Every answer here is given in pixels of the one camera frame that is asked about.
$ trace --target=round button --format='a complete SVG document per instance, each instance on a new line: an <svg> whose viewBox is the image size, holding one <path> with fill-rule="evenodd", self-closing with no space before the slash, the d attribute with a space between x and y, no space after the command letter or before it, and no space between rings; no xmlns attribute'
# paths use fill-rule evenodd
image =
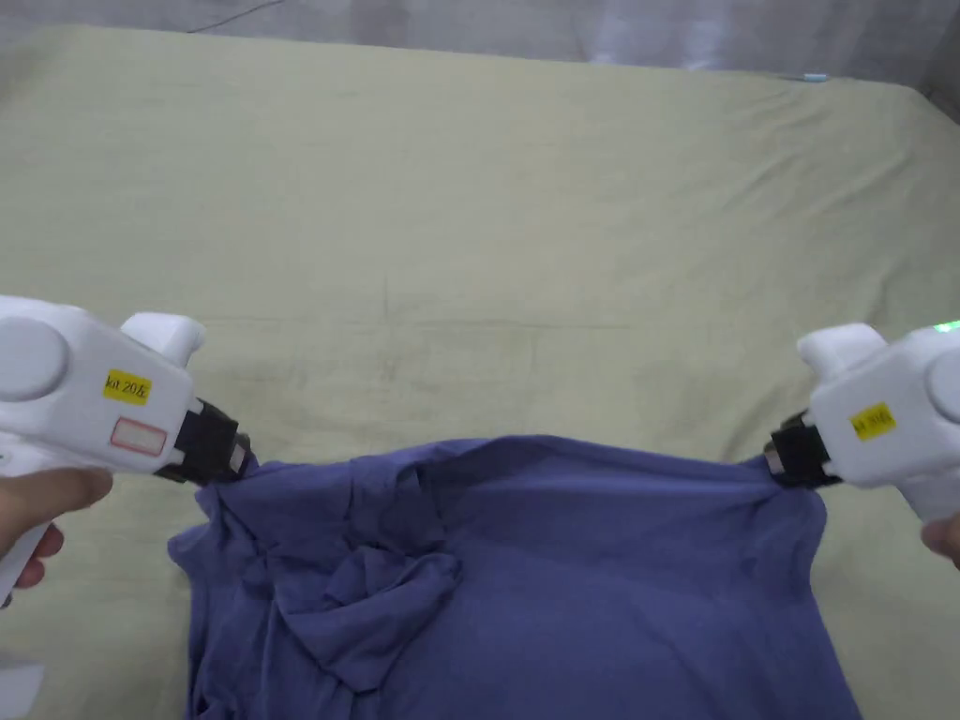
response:
<svg viewBox="0 0 960 720"><path fill-rule="evenodd" d="M57 389L70 350L53 327L30 318L0 320L0 401L36 400Z"/></svg>
<svg viewBox="0 0 960 720"><path fill-rule="evenodd" d="M937 358L926 376L926 389L937 410L960 422L960 349Z"/></svg>

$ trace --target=mattress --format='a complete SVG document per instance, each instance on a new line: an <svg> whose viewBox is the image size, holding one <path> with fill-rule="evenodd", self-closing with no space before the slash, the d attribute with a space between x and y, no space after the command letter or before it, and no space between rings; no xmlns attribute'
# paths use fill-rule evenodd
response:
<svg viewBox="0 0 960 720"><path fill-rule="evenodd" d="M4 294L208 328L263 459L550 433L708 460L804 407L796 339L960 317L960 128L912 90L69 28L0 60ZM955 707L960 573L824 491L814 589L868 720ZM180 717L192 493L65 518L0 646L35 717Z"/></svg>

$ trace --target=cable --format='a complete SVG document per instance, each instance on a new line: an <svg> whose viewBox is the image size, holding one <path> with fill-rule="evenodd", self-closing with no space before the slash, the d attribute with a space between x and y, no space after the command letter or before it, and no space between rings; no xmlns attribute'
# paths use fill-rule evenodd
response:
<svg viewBox="0 0 960 720"><path fill-rule="evenodd" d="M207 31L207 30L213 30L214 28L219 28L219 27L221 27L222 25L226 25L226 24L229 23L229 22L233 22L234 20L238 20L238 19L240 19L241 17L243 17L244 15L249 15L251 12L257 12L258 10L263 10L264 8L270 8L270 7L273 6L273 5L282 5L282 4L285 3L286 1L287 1L287 0L269 0L269 1L266 2L266 3L260 3L259 5L254 5L254 6L253 6L252 8L250 8L249 10L244 10L243 12L238 12L236 15L231 15L230 17L228 17L228 18L225 19L225 20L218 20L217 22L211 23L211 24L209 24L209 25L204 25L204 26L202 26L202 28L194 28L193 30L188 30L188 31L186 31L186 32L187 32L189 35L193 35L193 34L195 34L195 33L203 33L203 32L205 32L205 31Z"/></svg>

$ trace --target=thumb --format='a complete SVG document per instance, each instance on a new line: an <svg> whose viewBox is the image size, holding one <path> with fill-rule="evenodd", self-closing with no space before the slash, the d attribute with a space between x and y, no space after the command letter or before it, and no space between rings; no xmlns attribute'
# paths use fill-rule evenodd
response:
<svg viewBox="0 0 960 720"><path fill-rule="evenodd" d="M0 555L31 528L89 507L112 487L105 470L64 468L0 479Z"/></svg>
<svg viewBox="0 0 960 720"><path fill-rule="evenodd" d="M933 552L950 558L960 566L960 515L926 525L921 532L921 539Z"/></svg>

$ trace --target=bed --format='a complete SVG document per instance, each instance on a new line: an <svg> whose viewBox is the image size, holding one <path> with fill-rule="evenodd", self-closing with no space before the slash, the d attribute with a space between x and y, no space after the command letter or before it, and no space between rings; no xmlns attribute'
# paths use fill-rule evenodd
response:
<svg viewBox="0 0 960 720"><path fill-rule="evenodd" d="M960 128L904 87L67 28L0 60L4 294L208 328L263 458L553 433L711 460L804 407L799 336L960 317ZM960 573L824 492L868 720L954 713ZM121 477L0 646L35 717L182 714L190 490Z"/></svg>

